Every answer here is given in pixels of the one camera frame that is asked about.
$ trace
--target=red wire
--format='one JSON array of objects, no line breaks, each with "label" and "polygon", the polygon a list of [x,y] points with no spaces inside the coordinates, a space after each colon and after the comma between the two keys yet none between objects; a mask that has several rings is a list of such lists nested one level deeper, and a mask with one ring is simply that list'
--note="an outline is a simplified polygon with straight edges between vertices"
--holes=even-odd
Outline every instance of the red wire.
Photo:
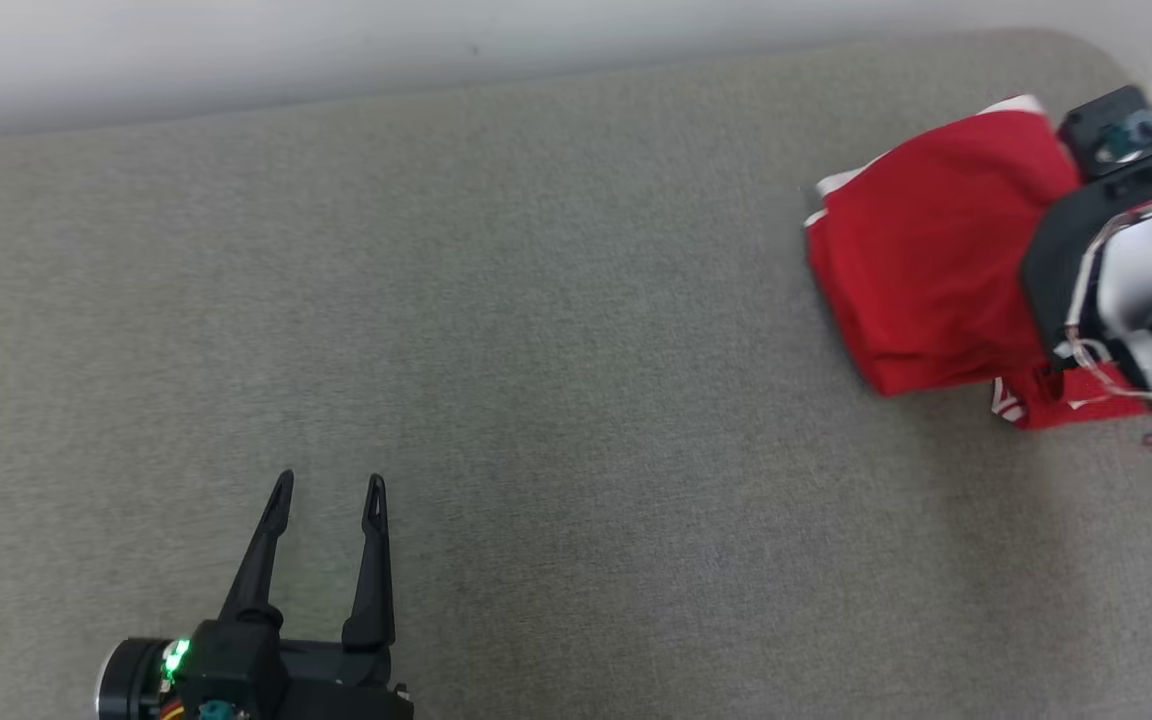
[{"label": "red wire", "polygon": [[169,702],[168,705],[164,705],[162,708],[159,710],[159,720],[164,720],[165,717],[172,715],[173,712],[177,711],[177,707],[182,707],[182,705],[180,705],[180,700]]}]

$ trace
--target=white trim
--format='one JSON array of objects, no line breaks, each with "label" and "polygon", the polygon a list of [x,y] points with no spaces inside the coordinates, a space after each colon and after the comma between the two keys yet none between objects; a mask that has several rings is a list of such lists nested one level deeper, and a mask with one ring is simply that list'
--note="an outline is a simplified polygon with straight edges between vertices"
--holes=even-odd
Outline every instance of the white trim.
[{"label": "white trim", "polygon": [[995,103],[990,105],[986,109],[980,109],[977,115],[988,115],[990,113],[1001,113],[1005,109],[1020,109],[1023,113],[1034,113],[1047,116],[1047,111],[1043,109],[1043,103],[1039,103],[1037,97],[1032,94],[1018,94],[1015,97],[1009,97],[1001,103]]},{"label": "white trim", "polygon": [[993,402],[990,404],[990,411],[994,415],[1001,415],[1003,410],[1018,404],[1020,397],[1011,395],[1006,382],[1002,382],[1002,378],[993,379]]},{"label": "white trim", "polygon": [[864,168],[856,168],[855,170],[847,170],[846,173],[832,174],[832,176],[828,176],[817,183],[817,192],[820,194],[820,197],[824,197],[833,191],[836,191],[840,187],[846,185],[847,183],[854,181],[856,176],[859,176],[861,173],[867,170],[869,165],[873,165],[878,160],[881,160],[882,156],[879,156],[878,158],[874,158],[873,160],[865,162]]}]

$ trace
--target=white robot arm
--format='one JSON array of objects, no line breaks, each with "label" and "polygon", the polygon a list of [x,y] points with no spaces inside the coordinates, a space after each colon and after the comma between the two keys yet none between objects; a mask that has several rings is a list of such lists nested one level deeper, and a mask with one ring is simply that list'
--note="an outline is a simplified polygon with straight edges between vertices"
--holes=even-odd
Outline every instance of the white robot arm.
[{"label": "white robot arm", "polygon": [[1043,219],[1023,285],[1055,363],[1107,348],[1152,410],[1152,111],[1137,88],[1071,111],[1061,141],[1086,184]]}]

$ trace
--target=folded red fabric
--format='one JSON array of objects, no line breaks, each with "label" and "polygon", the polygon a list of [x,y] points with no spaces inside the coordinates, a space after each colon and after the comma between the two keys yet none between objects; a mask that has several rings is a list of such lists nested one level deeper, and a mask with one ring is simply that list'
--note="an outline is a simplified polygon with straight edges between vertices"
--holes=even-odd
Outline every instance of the folded red fabric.
[{"label": "folded red fabric", "polygon": [[1029,96],[820,182],[809,260],[865,379],[897,395],[1046,363],[1020,262],[1043,213],[1078,185]]},{"label": "folded red fabric", "polygon": [[[1112,364],[1102,364],[1114,382],[1126,381]],[[1082,367],[1037,367],[1026,373],[995,378],[993,414],[1018,429],[1052,429],[1068,423],[1109,420],[1145,414],[1146,407],[1129,397],[1107,397],[1100,379]]]}]

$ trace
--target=red towel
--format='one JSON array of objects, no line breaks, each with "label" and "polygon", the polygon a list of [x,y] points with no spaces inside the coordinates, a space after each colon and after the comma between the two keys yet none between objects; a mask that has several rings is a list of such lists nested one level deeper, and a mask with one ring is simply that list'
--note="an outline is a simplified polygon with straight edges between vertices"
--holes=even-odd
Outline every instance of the red towel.
[{"label": "red towel", "polygon": [[1029,96],[820,182],[809,260],[869,382],[896,395],[1046,363],[1020,262],[1043,213],[1078,187]]}]

